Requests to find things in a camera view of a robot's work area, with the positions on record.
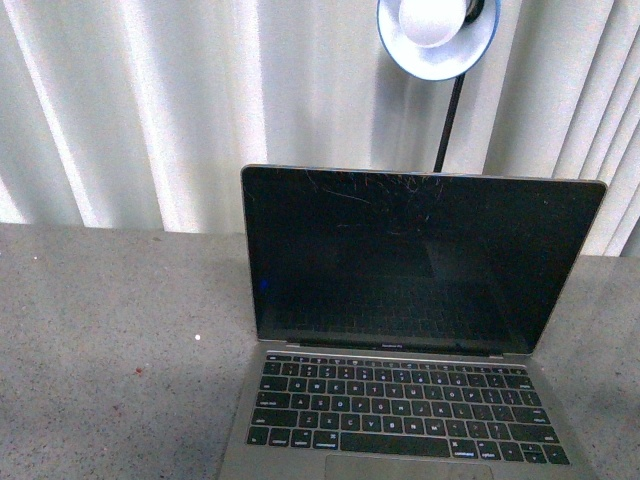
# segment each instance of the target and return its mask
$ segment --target white lamp shade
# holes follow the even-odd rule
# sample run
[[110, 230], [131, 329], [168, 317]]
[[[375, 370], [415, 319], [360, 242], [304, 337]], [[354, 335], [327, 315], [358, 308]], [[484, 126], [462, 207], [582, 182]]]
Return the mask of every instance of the white lamp shade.
[[480, 16], [439, 46], [415, 43], [416, 35], [405, 33], [400, 24], [402, 0], [379, 0], [378, 32], [391, 58], [415, 77], [423, 80], [448, 80], [473, 67], [489, 48], [500, 18], [500, 0], [485, 0]]

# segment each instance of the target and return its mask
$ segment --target black screen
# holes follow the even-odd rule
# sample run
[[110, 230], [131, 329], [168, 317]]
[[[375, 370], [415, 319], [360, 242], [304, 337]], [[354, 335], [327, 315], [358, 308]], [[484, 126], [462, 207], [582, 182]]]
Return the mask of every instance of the black screen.
[[258, 336], [530, 353], [600, 182], [248, 166]]

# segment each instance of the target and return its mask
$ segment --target light bulb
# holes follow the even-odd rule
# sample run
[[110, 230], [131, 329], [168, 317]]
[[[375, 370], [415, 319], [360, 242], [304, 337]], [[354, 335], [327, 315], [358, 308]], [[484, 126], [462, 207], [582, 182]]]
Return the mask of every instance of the light bulb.
[[400, 28], [416, 45], [439, 47], [458, 33], [466, 14], [466, 0], [402, 0]]

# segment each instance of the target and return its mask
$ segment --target laptop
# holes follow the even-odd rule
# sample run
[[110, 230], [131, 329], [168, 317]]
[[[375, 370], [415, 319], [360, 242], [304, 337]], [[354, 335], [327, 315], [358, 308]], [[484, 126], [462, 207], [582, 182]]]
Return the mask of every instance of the laptop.
[[596, 478], [531, 354], [603, 183], [251, 165], [242, 187], [260, 341], [222, 480]]

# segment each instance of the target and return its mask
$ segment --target desk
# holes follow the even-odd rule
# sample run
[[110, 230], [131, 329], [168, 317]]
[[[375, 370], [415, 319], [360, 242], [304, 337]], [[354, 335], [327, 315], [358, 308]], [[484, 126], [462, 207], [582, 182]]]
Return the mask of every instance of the desk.
[[[602, 479], [640, 478], [638, 285], [580, 258], [535, 354]], [[0, 225], [0, 329], [0, 478], [215, 478], [256, 342], [243, 236]]]

